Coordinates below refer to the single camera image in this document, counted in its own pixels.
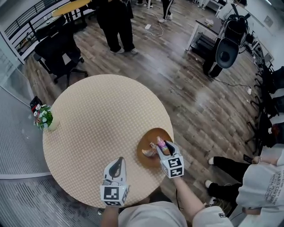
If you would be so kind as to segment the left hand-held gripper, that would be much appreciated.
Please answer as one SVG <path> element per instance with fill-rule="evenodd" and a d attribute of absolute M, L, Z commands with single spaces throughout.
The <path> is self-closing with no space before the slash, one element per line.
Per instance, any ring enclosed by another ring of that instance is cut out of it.
<path fill-rule="evenodd" d="M 112 160 L 104 169 L 103 184 L 100 186 L 102 202 L 109 207 L 123 207 L 129 194 L 126 182 L 126 162 L 123 157 Z"/>

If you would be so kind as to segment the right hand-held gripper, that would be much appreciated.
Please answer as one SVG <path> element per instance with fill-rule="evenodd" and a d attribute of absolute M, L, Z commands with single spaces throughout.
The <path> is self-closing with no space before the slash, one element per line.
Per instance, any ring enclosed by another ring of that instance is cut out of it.
<path fill-rule="evenodd" d="M 170 141 L 165 141 L 165 144 L 169 150 L 171 156 L 167 158 L 159 147 L 156 147 L 157 153 L 160 158 L 160 164 L 163 172 L 168 178 L 175 178 L 184 175 L 184 160 L 183 156 L 180 155 L 179 148 Z"/>

